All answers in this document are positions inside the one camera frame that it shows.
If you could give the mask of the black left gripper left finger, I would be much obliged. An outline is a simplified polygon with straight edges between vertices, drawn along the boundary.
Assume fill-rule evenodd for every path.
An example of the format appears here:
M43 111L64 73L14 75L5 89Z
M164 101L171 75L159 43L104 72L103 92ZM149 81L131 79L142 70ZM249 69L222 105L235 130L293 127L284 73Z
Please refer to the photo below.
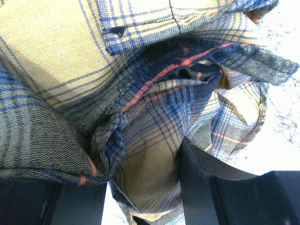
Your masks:
M99 225L106 185L0 180L2 225Z

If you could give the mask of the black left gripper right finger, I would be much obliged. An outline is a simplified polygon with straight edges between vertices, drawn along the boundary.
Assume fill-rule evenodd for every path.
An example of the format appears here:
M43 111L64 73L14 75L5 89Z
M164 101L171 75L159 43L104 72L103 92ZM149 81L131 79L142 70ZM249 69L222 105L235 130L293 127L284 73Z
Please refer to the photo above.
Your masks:
M184 138L179 174L188 225L297 225L300 173L254 175L232 167Z

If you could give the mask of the yellow plaid shirt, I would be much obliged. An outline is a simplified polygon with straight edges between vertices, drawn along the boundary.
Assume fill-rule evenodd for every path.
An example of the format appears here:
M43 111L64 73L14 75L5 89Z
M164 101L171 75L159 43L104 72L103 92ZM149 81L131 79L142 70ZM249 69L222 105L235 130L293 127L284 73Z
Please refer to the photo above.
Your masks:
M222 161L299 65L276 0L3 0L0 179L109 184L131 225L183 225L184 138Z

